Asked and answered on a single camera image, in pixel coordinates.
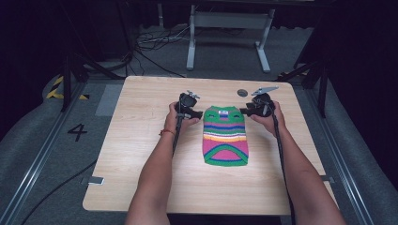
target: small round object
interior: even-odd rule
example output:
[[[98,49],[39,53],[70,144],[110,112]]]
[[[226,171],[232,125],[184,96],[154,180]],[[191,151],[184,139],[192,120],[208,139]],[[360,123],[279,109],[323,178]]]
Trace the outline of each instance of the small round object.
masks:
[[[248,96],[248,92],[247,92],[245,89],[239,89],[239,90],[237,90],[237,94],[238,94],[240,97],[246,97],[246,96]]]

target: striped sweater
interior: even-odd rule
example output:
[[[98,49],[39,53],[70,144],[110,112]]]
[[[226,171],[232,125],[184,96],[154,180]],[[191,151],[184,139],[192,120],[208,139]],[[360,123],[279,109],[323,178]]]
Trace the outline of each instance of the striped sweater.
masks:
[[[245,120],[236,107],[211,106],[205,111],[203,155],[210,165],[248,164]]]

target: person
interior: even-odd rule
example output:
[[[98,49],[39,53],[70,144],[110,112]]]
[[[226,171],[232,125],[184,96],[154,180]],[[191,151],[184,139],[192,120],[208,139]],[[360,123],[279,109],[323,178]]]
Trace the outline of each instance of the person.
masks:
[[[318,172],[301,152],[286,127],[278,101],[273,101],[283,147],[286,185],[295,208],[297,224],[345,224],[344,218],[329,195]],[[170,224],[167,200],[172,185],[173,141],[176,135],[176,102],[169,105],[163,133],[141,171],[138,187],[131,200],[126,225]],[[272,116],[252,115],[276,137]],[[184,120],[180,135],[199,119]]]

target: number 4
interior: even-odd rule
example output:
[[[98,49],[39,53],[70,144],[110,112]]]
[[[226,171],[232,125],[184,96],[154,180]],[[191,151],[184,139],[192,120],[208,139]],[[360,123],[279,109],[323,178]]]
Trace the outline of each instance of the number 4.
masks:
[[[87,133],[87,131],[83,131],[83,128],[84,128],[84,125],[83,125],[83,124],[80,124],[80,125],[78,125],[78,126],[72,128],[72,129],[70,129],[70,130],[68,131],[68,133],[77,134],[77,137],[76,137],[75,142],[78,142],[78,141],[79,141],[80,135],[81,135],[81,134]]]

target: wooden table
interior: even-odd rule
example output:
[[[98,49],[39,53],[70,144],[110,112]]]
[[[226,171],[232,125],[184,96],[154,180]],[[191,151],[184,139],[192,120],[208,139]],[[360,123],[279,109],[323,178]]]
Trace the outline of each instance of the wooden table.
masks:
[[[280,88],[269,94],[280,102],[286,124],[298,146],[318,172],[325,174],[293,88],[288,83],[128,77],[93,173],[93,176],[103,177],[104,183],[88,187],[84,208],[128,210],[140,172],[160,137],[168,105],[177,101],[180,93],[191,90],[199,95],[201,98],[194,109],[204,112],[212,105],[244,108],[252,96],[240,97],[238,89],[251,93],[260,86],[273,85]],[[245,125],[249,164],[243,167],[205,164],[203,121],[179,138],[173,160],[169,213],[290,214],[276,139],[248,117],[245,117]],[[332,194],[328,182],[326,186]]]

